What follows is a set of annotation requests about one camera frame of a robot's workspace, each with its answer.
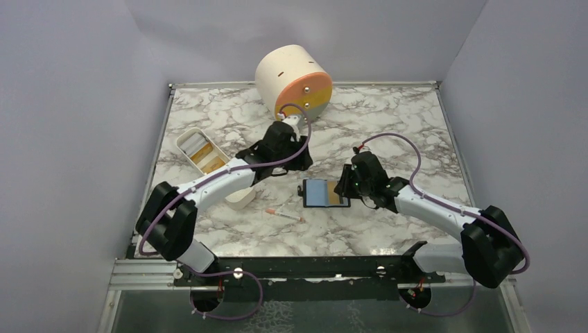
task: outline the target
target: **smartphone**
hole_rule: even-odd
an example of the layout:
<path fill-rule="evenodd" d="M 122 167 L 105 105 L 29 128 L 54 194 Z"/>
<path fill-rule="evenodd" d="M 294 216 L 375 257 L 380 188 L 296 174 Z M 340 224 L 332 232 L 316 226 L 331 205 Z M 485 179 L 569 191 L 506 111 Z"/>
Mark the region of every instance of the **smartphone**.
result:
<path fill-rule="evenodd" d="M 303 205 L 308 207 L 351 207 L 348 198 L 335 193 L 336 180 L 305 179 L 298 194 L 303 197 Z"/>

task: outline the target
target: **white wall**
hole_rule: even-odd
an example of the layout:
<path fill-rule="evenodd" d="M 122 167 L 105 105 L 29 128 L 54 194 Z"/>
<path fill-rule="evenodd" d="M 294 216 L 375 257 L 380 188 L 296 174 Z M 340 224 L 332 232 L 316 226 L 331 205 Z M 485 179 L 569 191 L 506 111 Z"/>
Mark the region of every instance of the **white wall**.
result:
<path fill-rule="evenodd" d="M 0 332 L 95 332 L 166 91 L 124 2 L 0 5 Z"/>
<path fill-rule="evenodd" d="M 301 44 L 334 80 L 441 80 L 485 0 L 126 0 L 166 79 L 253 80 Z"/>
<path fill-rule="evenodd" d="M 531 253 L 534 332 L 588 332 L 587 17 L 585 0 L 489 0 L 442 84 L 478 204 Z"/>

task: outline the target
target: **marble table surface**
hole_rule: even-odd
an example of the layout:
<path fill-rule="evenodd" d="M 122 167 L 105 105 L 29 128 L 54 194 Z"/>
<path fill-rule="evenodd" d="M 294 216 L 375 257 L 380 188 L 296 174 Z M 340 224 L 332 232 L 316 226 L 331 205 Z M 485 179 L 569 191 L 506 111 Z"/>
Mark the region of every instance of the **marble table surface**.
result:
<path fill-rule="evenodd" d="M 177 89 L 152 186 L 163 181 L 178 185 L 199 176 L 175 147 L 175 139 L 186 130 L 203 129 L 233 156 L 261 139 L 272 121 L 254 86 Z M 353 156 L 353 146 L 388 131 L 407 136 L 420 148 L 423 165 L 416 177 L 418 186 L 469 205 L 433 87 L 336 86 L 331 103 L 313 122 L 309 144 L 313 166 L 255 185 L 256 198 L 242 210 L 234 211 L 222 202 L 199 212 L 195 238 L 218 256 L 391 255 L 416 241 L 455 242 L 417 219 L 374 211 L 358 200 L 350 208 L 302 207 L 296 188 L 304 178 L 338 180 L 343 164 Z M 412 148 L 398 139 L 380 138 L 368 146 L 389 176 L 408 178 L 416 165 Z M 303 216 L 305 222 L 267 214 L 266 208 Z"/>

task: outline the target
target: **screw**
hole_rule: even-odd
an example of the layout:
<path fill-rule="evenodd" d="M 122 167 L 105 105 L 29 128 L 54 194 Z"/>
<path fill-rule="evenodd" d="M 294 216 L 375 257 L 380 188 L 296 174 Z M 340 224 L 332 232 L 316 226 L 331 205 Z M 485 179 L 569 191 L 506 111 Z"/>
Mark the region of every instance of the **screw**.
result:
<path fill-rule="evenodd" d="M 378 273 L 378 275 L 385 275 L 386 274 L 386 269 L 384 268 L 384 266 L 378 266 L 378 269 L 376 270 L 376 273 Z"/>
<path fill-rule="evenodd" d="M 241 267 L 237 267 L 236 269 L 234 269 L 234 271 L 242 272 L 243 269 Z M 233 277 L 239 280 L 243 277 L 243 274 L 242 273 L 233 273 Z"/>
<path fill-rule="evenodd" d="M 179 268 L 176 268 L 173 272 L 173 278 L 179 280 L 182 278 L 182 276 L 184 276 L 184 273 L 182 273 L 182 271 Z"/>

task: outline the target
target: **white cylinder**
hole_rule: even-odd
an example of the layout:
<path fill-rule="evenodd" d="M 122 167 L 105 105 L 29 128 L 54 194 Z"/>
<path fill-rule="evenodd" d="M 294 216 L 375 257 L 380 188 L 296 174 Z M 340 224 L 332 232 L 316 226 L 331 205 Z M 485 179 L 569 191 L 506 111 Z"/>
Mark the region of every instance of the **white cylinder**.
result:
<path fill-rule="evenodd" d="M 333 92 L 331 76 L 300 45 L 283 46 L 266 55 L 255 71 L 255 85 L 276 119 L 286 103 L 298 104 L 315 119 Z M 286 116 L 300 113 L 290 106 L 283 111 Z"/>

